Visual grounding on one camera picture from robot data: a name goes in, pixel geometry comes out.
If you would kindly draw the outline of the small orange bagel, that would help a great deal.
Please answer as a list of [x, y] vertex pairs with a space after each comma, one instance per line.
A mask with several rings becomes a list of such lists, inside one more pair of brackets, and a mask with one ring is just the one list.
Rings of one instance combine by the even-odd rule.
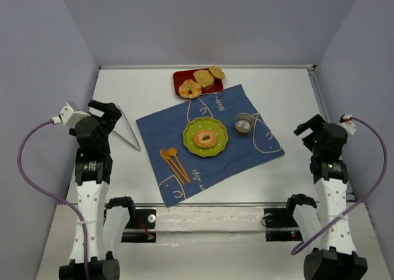
[[195, 133], [193, 143], [198, 148], [212, 148], [217, 143], [217, 135], [212, 130], [200, 130]]

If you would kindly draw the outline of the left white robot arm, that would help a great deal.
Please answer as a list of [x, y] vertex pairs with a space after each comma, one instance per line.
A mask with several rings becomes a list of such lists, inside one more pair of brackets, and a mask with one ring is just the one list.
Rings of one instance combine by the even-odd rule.
[[115, 253], [124, 228], [135, 217], [132, 198], [106, 199], [113, 165], [109, 135], [122, 111], [114, 103], [91, 100], [88, 105], [102, 115], [83, 112], [73, 102], [66, 102], [59, 115], [79, 147], [74, 172], [78, 221], [69, 263], [60, 267], [58, 276], [119, 279], [120, 264]]

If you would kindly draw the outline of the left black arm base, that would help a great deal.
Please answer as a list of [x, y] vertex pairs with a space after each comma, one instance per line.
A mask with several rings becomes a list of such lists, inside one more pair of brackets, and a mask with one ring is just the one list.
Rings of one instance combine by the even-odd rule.
[[156, 209], [137, 209], [136, 217], [131, 218], [123, 231], [121, 242], [155, 243]]

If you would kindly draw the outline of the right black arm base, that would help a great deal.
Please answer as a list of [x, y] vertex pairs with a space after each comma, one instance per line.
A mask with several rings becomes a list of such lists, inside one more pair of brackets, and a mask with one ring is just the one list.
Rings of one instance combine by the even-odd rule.
[[283, 207], [265, 208], [260, 221], [265, 228], [267, 242], [302, 241], [296, 221], [287, 215]]

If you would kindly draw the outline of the metal tongs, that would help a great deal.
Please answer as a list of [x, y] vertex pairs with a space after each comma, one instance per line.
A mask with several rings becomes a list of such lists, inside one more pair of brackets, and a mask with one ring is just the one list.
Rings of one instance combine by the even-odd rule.
[[132, 126], [125, 114], [125, 112], [123, 111], [123, 109], [117, 104], [115, 103], [115, 106], [117, 107], [117, 109], [121, 112], [121, 118], [120, 120], [123, 120], [128, 128], [129, 133], [132, 136], [133, 142], [131, 142], [128, 138], [126, 138], [124, 135], [122, 135], [121, 133], [119, 133], [116, 129], [113, 129], [113, 134], [117, 135], [124, 143], [126, 143], [127, 145], [129, 145], [133, 150], [135, 151], [141, 151], [141, 146], [140, 143], [132, 129]]

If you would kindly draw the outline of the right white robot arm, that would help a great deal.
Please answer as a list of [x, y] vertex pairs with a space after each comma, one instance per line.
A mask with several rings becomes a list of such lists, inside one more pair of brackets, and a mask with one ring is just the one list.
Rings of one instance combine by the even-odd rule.
[[361, 279], [368, 270], [353, 243], [347, 208], [348, 171], [340, 160], [354, 124], [333, 124], [315, 115], [294, 130], [311, 152], [310, 172], [318, 199], [293, 194], [286, 203], [286, 217], [299, 227], [308, 254], [304, 259], [305, 279]]

